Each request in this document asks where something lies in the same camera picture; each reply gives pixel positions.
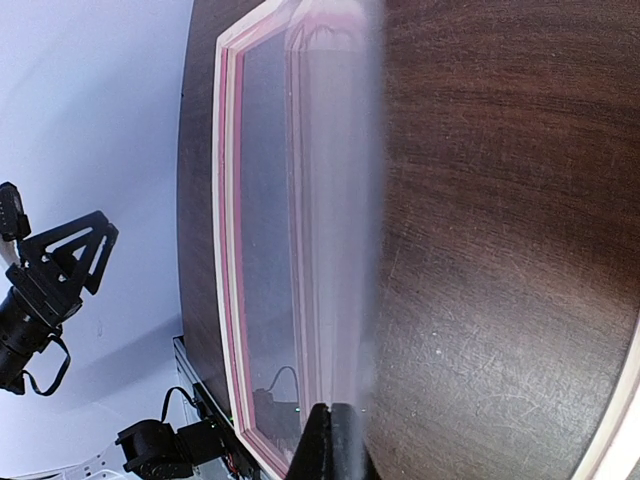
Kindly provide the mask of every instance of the scratch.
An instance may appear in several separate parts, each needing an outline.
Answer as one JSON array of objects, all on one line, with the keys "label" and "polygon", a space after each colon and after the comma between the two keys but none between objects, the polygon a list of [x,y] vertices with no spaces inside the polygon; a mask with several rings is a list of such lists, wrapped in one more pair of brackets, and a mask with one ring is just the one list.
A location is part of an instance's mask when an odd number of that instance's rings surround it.
[{"label": "scratch", "polygon": [[520,418],[524,417],[525,415],[528,415],[536,408],[539,408],[539,405],[536,402],[531,400],[529,397],[525,397],[524,395],[514,395],[511,393],[496,393],[493,395],[488,395],[478,400],[478,403],[476,404],[476,416],[478,416],[480,414],[480,411],[482,410],[482,403],[486,402],[487,400],[492,400],[494,398],[499,399],[498,401],[507,400],[507,399],[524,400],[525,402],[530,403],[531,405],[534,406],[533,409],[530,409],[530,411],[525,412],[523,415],[520,416]]},{"label": "scratch", "polygon": [[493,355],[491,355],[491,358],[489,360],[487,360],[486,362],[484,362],[484,364],[481,367],[476,368],[474,371],[472,371],[469,374],[469,381],[471,381],[471,378],[473,378],[474,376],[476,376],[476,374],[480,373],[480,372],[484,372],[484,370],[493,363],[493,361],[496,359],[496,356],[498,354],[494,353]]},{"label": "scratch", "polygon": [[529,410],[527,410],[526,412],[524,412],[522,415],[520,415],[520,418],[524,418],[527,415],[529,415],[531,412],[533,412],[534,410],[537,410],[538,408],[540,408],[539,405],[534,405],[533,407],[531,407]]},{"label": "scratch", "polygon": [[444,305],[442,306],[442,309],[447,312],[447,314],[449,315],[449,317],[451,318],[451,321],[453,321],[454,323],[456,322],[456,317],[453,316],[453,313],[451,313],[451,310],[449,310],[447,307],[445,307]]},{"label": "scratch", "polygon": [[467,335],[467,338],[464,340],[464,343],[462,344],[462,348],[460,348],[460,356],[462,356],[462,354],[466,350],[467,345],[469,345],[469,342],[471,341],[471,339],[473,338],[475,340],[476,335],[478,334],[479,331],[480,331],[479,326],[476,325],[475,327],[473,327],[473,332],[471,332],[470,335]]},{"label": "scratch", "polygon": [[396,271],[396,265],[398,264],[398,255],[400,255],[400,247],[396,250],[396,256],[393,258],[393,266],[391,267],[391,273],[389,279],[393,278],[393,272]]},{"label": "scratch", "polygon": [[522,273],[522,270],[520,269],[520,267],[518,266],[518,264],[515,262],[515,260],[513,259],[513,256],[509,257],[509,260],[511,260],[511,264],[513,265],[513,268],[515,269],[516,273],[518,274],[518,276],[520,278],[522,278],[522,280],[524,280],[525,284],[527,283],[527,277],[524,273]]},{"label": "scratch", "polygon": [[400,167],[400,180],[404,180],[404,171],[407,166],[407,162],[402,162],[402,167]]},{"label": "scratch", "polygon": [[508,428],[509,430],[515,430],[520,433],[528,433],[529,435],[533,434],[531,430],[528,428],[518,428],[515,425],[494,425],[496,428]]},{"label": "scratch", "polygon": [[531,456],[531,450],[527,451],[527,456],[524,457],[524,460],[522,461],[522,467],[526,467],[527,463],[529,462],[529,457]]}]

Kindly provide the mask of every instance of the glass pane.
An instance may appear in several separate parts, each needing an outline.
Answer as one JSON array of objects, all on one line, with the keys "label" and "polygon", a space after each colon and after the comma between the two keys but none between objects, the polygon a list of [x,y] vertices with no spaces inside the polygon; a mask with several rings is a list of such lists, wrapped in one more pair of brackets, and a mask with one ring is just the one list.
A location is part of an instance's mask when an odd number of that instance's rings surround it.
[{"label": "glass pane", "polygon": [[359,369],[382,196],[370,26],[356,0],[273,0],[218,39],[225,367],[236,431],[276,478],[313,405],[357,407],[370,388]]}]

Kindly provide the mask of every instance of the wooden frame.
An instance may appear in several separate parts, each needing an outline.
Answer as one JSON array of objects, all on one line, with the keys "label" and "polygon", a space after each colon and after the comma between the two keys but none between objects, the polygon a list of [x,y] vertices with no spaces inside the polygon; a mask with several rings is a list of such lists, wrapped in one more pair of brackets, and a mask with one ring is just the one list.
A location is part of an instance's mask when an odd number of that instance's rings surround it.
[{"label": "wooden frame", "polygon": [[[372,283],[369,282],[372,279],[365,275],[369,269],[367,262],[372,257],[362,245],[366,244],[367,239],[363,236],[369,233],[368,226],[374,221],[367,211],[367,201],[371,198],[369,189],[379,182],[361,175],[363,162],[376,161],[375,156],[372,158],[359,153],[366,150],[362,142],[369,138],[358,137],[352,141],[351,136],[344,132],[348,132],[351,124],[358,124],[362,131],[368,131],[367,119],[359,118],[364,112],[362,107],[368,90],[358,82],[364,73],[362,60],[365,57],[366,25],[362,8],[353,0],[340,5],[322,0],[272,0],[224,32],[216,45],[215,72],[218,74],[214,78],[212,131],[213,236],[225,370],[236,432],[274,478],[286,475],[290,458],[279,451],[257,426],[244,311],[240,133],[245,53],[286,30],[287,51],[283,50],[282,55],[286,59],[287,71],[283,74],[287,78],[290,100],[286,105],[286,124],[289,132],[291,256],[298,260],[292,262],[292,308],[302,427],[314,404],[331,404],[333,401],[355,404],[359,393],[356,347],[368,302],[366,290]],[[327,28],[330,30],[328,37],[318,41],[314,35]],[[309,73],[319,61],[324,62],[323,67],[334,65],[336,79],[332,91],[318,90],[325,83],[324,78],[320,78],[320,72]],[[306,68],[303,80],[300,80],[301,64]],[[336,113],[341,122],[333,118]],[[342,133],[327,128],[329,122],[341,125]],[[315,125],[313,135],[319,135],[315,140],[310,139],[312,125]],[[330,146],[324,149],[328,151],[328,157],[325,156],[327,152],[319,153],[318,142]],[[330,172],[332,178],[334,174],[340,178],[337,182],[339,189],[332,192],[331,185],[324,185],[322,191],[318,191],[314,187],[320,185],[318,179],[327,178],[320,171],[322,168],[314,167],[320,164],[318,162],[324,165],[325,174]],[[335,226],[331,216],[335,210],[344,209],[344,194],[352,187],[358,194],[347,210],[349,215],[355,215],[359,220],[346,221],[349,219],[347,215],[340,225]],[[302,204],[313,205],[312,210],[301,210]],[[326,204],[333,209],[331,212],[323,210]],[[351,228],[354,225],[356,230],[360,229],[359,232]],[[335,242],[327,243],[326,239],[317,237],[319,233],[331,230],[351,249],[350,257],[354,264],[346,275],[353,292],[343,290],[339,295],[334,290],[333,285],[342,279],[344,272],[341,271],[349,268],[343,261],[349,252],[342,251],[347,247]],[[313,232],[314,241],[306,236],[309,232]],[[323,262],[327,266],[324,270],[312,260],[319,254],[328,259]],[[319,313],[318,301],[325,309],[324,317]]]}]

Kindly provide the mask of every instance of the wooden table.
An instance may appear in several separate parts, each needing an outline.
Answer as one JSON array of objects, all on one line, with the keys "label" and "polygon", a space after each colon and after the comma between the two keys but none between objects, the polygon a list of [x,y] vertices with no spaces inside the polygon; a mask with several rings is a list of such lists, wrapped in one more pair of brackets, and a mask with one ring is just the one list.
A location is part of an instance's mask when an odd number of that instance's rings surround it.
[{"label": "wooden table", "polygon": [[[185,341],[227,410],[213,51],[257,3],[196,0],[180,124]],[[391,0],[385,33],[374,460],[389,479],[569,478],[640,309],[640,6]]]}]

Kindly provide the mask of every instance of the dark wood surface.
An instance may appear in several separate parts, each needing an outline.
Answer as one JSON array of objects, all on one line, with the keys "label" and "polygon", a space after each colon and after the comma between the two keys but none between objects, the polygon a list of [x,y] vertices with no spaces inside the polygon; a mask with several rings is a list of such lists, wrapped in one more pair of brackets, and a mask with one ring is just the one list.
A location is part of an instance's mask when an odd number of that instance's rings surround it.
[{"label": "dark wood surface", "polygon": [[[252,5],[196,0],[180,126],[185,341],[227,407],[213,48]],[[588,446],[640,308],[639,8],[388,2],[383,478],[566,479]]]},{"label": "dark wood surface", "polygon": [[178,261],[189,361],[230,414],[213,259],[211,111],[218,36],[260,0],[196,0],[191,16],[180,109]]}]

